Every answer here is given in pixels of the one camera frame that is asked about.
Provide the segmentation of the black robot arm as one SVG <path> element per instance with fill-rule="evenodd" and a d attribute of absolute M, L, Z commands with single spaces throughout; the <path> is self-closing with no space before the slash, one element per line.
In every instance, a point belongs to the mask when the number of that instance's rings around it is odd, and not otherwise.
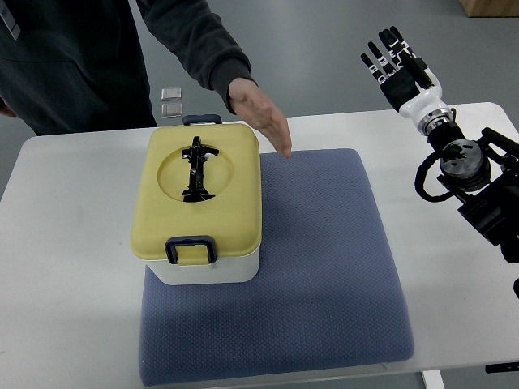
<path fill-rule="evenodd" d="M 437 109 L 418 124 L 433 153 L 419 165 L 414 189 L 429 203 L 457 198 L 461 216 L 517 263 L 518 143 L 489 127 L 467 139 L 455 118 L 455 109 Z"/>

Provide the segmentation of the person's dark sleeved forearm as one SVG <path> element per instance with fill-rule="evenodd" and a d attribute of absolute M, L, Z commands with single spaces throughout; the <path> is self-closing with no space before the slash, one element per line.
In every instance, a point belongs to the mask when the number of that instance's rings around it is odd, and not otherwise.
<path fill-rule="evenodd" d="M 150 33 L 179 60 L 202 88 L 213 90 L 230 113 L 235 113 L 230 84 L 252 80 L 251 64 L 205 1 L 138 1 Z"/>

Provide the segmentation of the person's bare hand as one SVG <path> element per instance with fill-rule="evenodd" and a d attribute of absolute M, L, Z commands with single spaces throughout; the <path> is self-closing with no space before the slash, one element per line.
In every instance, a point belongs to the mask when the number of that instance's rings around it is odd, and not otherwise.
<path fill-rule="evenodd" d="M 290 158 L 292 142 L 287 118 L 256 83 L 236 78 L 230 82 L 228 93 L 234 113 L 261 133 L 278 154 Z"/>

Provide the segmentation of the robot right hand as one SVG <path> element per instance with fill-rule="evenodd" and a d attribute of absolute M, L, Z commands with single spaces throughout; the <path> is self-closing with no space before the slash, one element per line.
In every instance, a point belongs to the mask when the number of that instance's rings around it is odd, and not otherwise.
<path fill-rule="evenodd" d="M 387 53 L 372 41 L 371 55 L 361 60 L 392 108 L 413 122 L 418 132 L 429 135 L 437 126 L 455 120 L 454 111 L 443 102 L 443 89 L 427 64 L 392 26 L 378 33 Z"/>

